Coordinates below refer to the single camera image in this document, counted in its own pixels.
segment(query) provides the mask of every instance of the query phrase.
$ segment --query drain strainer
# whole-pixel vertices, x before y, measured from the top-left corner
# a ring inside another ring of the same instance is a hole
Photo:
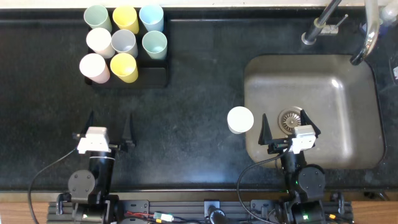
[[[294,127],[301,126],[300,111],[297,106],[284,109],[279,114],[279,127],[285,134],[293,134]]]

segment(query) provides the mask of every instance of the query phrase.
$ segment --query black tray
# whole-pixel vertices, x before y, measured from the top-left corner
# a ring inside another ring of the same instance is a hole
[[[112,23],[112,33],[113,35],[116,31],[119,30],[118,25],[116,25],[112,19],[114,9],[108,9],[109,18]],[[142,38],[148,32],[141,20],[139,19],[139,9],[137,11],[137,19],[139,22],[139,32],[136,35],[136,42],[138,46],[138,56],[136,58],[137,68],[138,68],[138,79],[133,83],[125,83],[120,78],[118,78],[112,71],[110,67],[111,59],[105,59],[106,64],[108,65],[109,71],[111,72],[111,78],[106,83],[96,83],[85,77],[85,83],[92,87],[97,88],[133,88],[133,89],[145,89],[145,88],[165,88],[169,83],[169,51],[167,51],[165,60],[154,60],[151,59],[145,49],[142,47]],[[168,38],[168,25],[167,18],[164,14],[164,28],[163,33],[167,37],[167,45],[170,46],[169,38]],[[88,54],[94,53],[88,47]]]

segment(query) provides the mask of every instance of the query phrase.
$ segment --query chrome faucet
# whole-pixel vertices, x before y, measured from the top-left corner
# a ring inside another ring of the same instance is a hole
[[[326,9],[322,12],[319,18],[316,18],[308,32],[303,33],[302,41],[304,44],[312,45],[317,40],[317,37],[326,29],[326,21],[330,18],[331,14],[337,9],[341,0],[332,0]],[[377,37],[379,35],[379,6],[377,0],[364,0],[366,8],[366,37],[364,45],[359,49],[356,55],[353,55],[349,60],[353,65],[359,65],[373,50]],[[337,29],[342,21],[334,26]]]

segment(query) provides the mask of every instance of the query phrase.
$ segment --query sink basin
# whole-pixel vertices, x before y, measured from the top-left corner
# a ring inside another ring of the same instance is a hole
[[[326,169],[367,169],[384,155],[373,72],[365,62],[353,66],[349,55],[264,55],[244,72],[244,104],[254,115],[246,150],[254,162],[274,157],[258,145],[262,114],[272,137],[284,138],[300,124],[304,109],[321,130],[305,151],[309,164]],[[274,163],[265,164],[274,167]]]

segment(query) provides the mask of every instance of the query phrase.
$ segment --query white cup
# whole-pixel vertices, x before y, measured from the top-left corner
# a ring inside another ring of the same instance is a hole
[[[164,13],[159,5],[148,5],[141,8],[139,18],[148,31],[163,31]]]
[[[91,28],[104,28],[112,32],[111,19],[109,18],[108,10],[104,6],[90,6],[86,9],[84,18]]]
[[[249,131],[254,124],[254,116],[251,111],[243,106],[232,108],[227,116],[229,130],[234,134],[242,134]]]
[[[88,54],[80,61],[80,72],[96,83],[105,83],[111,74],[105,63],[105,59],[99,54]]]
[[[118,30],[112,35],[112,47],[118,53],[127,53],[134,58],[138,56],[136,36],[129,30]]]
[[[111,58],[114,55],[114,49],[111,45],[111,34],[104,28],[92,29],[86,38],[87,45],[95,53],[104,58]]]
[[[150,31],[142,38],[142,46],[152,59],[165,59],[167,55],[167,38],[159,31]]]

